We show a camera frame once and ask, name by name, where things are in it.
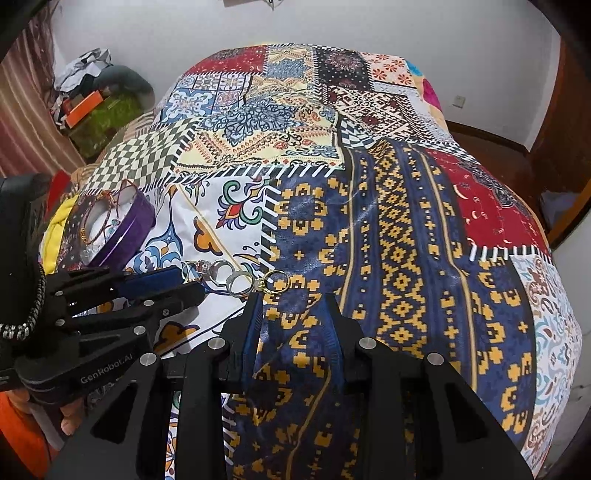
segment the orange box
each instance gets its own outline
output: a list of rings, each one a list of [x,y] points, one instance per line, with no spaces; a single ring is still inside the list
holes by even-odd
[[[88,97],[82,100],[78,105],[76,105],[70,114],[66,117],[66,123],[68,127],[74,128],[74,126],[82,120],[86,115],[88,115],[93,109],[96,108],[98,104],[103,101],[103,97],[100,92],[97,90],[92,92]]]

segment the yellow cloth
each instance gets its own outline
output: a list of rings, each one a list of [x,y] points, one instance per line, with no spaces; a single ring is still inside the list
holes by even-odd
[[[61,237],[64,235],[66,220],[77,199],[78,195],[62,203],[49,222],[45,242],[43,243],[43,251],[41,252],[43,270],[45,270],[46,275],[56,270],[57,256],[60,253]]]

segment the orange clothing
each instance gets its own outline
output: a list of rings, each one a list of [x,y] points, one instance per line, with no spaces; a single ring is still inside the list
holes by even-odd
[[[57,452],[47,444],[35,419],[15,408],[5,392],[0,392],[0,430],[27,469],[43,478],[50,464],[48,454],[54,458]]]

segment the curtain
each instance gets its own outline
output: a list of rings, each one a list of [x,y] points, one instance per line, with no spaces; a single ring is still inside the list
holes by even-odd
[[[85,164],[55,126],[53,38],[48,4],[31,19],[0,63],[0,175],[68,173]]]

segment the patchwork bedspread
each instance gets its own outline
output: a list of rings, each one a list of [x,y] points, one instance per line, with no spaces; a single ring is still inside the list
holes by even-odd
[[[72,210],[60,269],[82,266],[93,196],[129,178],[157,224],[128,270],[223,258],[291,277],[265,297],[253,372],[274,405],[223,398],[229,478],[359,478],[359,412],[332,388],[320,333],[327,292],[393,350],[442,353],[540,470],[580,328],[535,215],[453,141],[415,66],[321,46],[225,50],[177,79],[149,132],[127,137]],[[158,351],[188,352],[242,308],[208,295],[161,326]]]

